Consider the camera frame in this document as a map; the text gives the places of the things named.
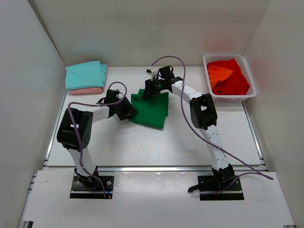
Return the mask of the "green t shirt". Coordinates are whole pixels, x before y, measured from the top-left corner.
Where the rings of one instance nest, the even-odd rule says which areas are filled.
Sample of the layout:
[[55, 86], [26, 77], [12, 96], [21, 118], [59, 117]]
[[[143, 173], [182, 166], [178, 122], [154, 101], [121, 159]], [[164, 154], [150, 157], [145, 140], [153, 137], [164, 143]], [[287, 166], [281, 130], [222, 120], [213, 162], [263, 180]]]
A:
[[144, 89], [140, 89], [137, 94], [131, 94], [131, 104], [137, 114], [129, 121], [134, 124], [163, 129], [165, 119], [169, 115], [169, 93], [160, 93], [149, 100], [142, 100], [143, 92]]

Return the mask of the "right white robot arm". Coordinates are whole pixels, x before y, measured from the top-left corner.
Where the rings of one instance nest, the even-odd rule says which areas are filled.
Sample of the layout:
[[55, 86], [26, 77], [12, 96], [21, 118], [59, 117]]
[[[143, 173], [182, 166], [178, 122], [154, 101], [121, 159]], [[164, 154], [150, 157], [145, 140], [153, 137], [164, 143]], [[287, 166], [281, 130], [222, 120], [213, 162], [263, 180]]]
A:
[[186, 102], [190, 106], [190, 126], [199, 129], [200, 136], [207, 144], [213, 175], [207, 181], [189, 187], [188, 192], [210, 185], [213, 185], [216, 191], [224, 190], [233, 181], [235, 173], [226, 154], [221, 150], [217, 129], [218, 116], [211, 95], [199, 93], [186, 85], [184, 79], [174, 76], [171, 66], [161, 67], [157, 71], [149, 67], [146, 73], [151, 79], [145, 81], [142, 100], [150, 100], [163, 90], [179, 96], [181, 105]]

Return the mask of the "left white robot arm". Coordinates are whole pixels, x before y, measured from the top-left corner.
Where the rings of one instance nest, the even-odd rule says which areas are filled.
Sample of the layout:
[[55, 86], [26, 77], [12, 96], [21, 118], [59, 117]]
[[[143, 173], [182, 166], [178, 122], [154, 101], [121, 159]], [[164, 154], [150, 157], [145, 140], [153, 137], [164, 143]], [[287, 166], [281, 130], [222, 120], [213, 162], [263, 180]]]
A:
[[107, 90], [106, 97], [96, 104], [69, 103], [57, 132], [57, 141], [72, 156], [78, 181], [89, 190], [105, 191], [105, 183], [88, 149], [93, 123], [114, 115], [124, 121], [136, 114], [136, 109], [119, 90]]

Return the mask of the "folded pink t shirt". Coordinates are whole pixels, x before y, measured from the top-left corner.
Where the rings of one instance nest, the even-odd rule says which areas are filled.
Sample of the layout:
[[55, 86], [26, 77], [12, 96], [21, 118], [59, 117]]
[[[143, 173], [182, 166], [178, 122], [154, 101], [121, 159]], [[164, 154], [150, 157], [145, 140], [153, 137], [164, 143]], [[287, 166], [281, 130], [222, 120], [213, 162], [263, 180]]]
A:
[[69, 90], [68, 92], [71, 95], [92, 95], [92, 94], [101, 94], [103, 93], [103, 91], [104, 91], [103, 87], [90, 87], [90, 88]]

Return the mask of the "folded teal t shirt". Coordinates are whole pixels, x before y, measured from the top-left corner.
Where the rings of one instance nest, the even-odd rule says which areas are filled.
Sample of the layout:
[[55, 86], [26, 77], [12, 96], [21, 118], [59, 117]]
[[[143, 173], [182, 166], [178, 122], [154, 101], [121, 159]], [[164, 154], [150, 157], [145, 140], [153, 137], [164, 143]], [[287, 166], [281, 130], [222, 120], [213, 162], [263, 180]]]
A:
[[90, 61], [68, 66], [66, 69], [66, 90], [104, 87], [108, 67], [100, 61]]

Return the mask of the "orange t shirt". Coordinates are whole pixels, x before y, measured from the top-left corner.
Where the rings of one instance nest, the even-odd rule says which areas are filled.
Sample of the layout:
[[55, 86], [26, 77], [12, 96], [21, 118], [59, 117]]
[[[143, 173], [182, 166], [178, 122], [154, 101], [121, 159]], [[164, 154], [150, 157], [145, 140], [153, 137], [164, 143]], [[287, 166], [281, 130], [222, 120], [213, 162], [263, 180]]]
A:
[[219, 66], [210, 66], [208, 68], [208, 75], [211, 88], [214, 88], [218, 83], [229, 78], [234, 71]]

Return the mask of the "white plastic basket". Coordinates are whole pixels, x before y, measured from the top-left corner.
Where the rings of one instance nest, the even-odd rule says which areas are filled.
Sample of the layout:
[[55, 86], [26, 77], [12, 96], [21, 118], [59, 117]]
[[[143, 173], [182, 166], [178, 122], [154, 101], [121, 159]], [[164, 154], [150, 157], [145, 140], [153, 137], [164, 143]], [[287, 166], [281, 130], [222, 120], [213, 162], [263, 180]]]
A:
[[[213, 94], [211, 90], [211, 85], [209, 81], [209, 75], [207, 71], [207, 64], [215, 61], [221, 61], [221, 60], [230, 60], [235, 59], [237, 64], [239, 65], [245, 79], [248, 81], [250, 88], [246, 95], [215, 95]], [[242, 55], [239, 54], [205, 54], [203, 56], [203, 63], [204, 63], [204, 69], [206, 74], [206, 79], [209, 87], [209, 93], [213, 97], [214, 101], [223, 101], [223, 102], [230, 102], [230, 101], [244, 101], [249, 97], [254, 97], [257, 94], [253, 78], [251, 76], [249, 66], [245, 60], [245, 58]]]

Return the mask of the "red t shirt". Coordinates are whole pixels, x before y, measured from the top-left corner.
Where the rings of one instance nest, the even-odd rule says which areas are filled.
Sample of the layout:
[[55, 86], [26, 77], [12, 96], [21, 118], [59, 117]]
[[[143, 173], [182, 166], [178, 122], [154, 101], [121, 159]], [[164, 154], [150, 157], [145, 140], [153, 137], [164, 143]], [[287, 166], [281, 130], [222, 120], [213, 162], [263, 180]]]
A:
[[226, 80], [218, 83], [214, 88], [211, 88], [215, 95], [246, 95], [250, 85], [245, 79], [239, 65], [235, 59], [215, 61], [207, 64], [207, 69], [210, 66], [220, 66], [234, 71], [234, 73]]

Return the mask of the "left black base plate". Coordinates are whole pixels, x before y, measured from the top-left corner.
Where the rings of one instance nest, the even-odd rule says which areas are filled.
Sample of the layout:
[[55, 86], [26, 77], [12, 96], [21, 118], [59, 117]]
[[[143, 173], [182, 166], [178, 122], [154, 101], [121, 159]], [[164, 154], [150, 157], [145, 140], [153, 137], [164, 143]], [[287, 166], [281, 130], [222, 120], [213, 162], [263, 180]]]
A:
[[94, 179], [93, 183], [85, 183], [75, 174], [71, 184], [70, 198], [71, 199], [106, 199], [113, 198], [114, 176], [105, 175], [99, 176], [104, 188], [100, 182]]

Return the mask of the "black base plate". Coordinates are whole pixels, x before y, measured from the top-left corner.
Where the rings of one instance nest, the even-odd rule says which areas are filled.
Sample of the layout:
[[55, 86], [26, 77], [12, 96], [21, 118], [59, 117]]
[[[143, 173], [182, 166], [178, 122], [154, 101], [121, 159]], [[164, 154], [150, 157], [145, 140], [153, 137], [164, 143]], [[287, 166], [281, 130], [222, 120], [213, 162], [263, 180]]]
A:
[[99, 176], [104, 188], [100, 182], [94, 179], [93, 183], [85, 183], [75, 174], [71, 184], [70, 198], [71, 199], [106, 199], [113, 198], [114, 176], [105, 175]]
[[239, 179], [233, 179], [219, 185], [214, 176], [198, 176], [198, 184], [188, 188], [188, 193], [199, 192], [200, 201], [244, 200]]

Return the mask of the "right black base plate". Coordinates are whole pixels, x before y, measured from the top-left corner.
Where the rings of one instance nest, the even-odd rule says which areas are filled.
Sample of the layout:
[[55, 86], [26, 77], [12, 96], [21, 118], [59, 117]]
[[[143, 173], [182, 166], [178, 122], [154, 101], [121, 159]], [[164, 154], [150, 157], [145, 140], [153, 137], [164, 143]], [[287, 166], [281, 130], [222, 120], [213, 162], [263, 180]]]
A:
[[214, 176], [198, 176], [198, 184], [188, 188], [188, 193], [199, 192], [200, 201], [244, 200], [239, 179], [233, 179], [219, 185]]

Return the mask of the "aluminium table rail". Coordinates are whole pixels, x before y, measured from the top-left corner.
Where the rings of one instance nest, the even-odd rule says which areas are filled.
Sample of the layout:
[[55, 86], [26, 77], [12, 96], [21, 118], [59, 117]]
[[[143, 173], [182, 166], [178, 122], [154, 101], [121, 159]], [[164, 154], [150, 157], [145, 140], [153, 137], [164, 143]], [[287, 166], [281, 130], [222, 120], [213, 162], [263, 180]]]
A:
[[[74, 166], [43, 166], [42, 170], [49, 169], [74, 169]], [[258, 171], [266, 171], [267, 168], [264, 164], [253, 166]], [[233, 166], [234, 171], [253, 171], [247, 166]], [[211, 171], [211, 166], [98, 166], [99, 171]]]

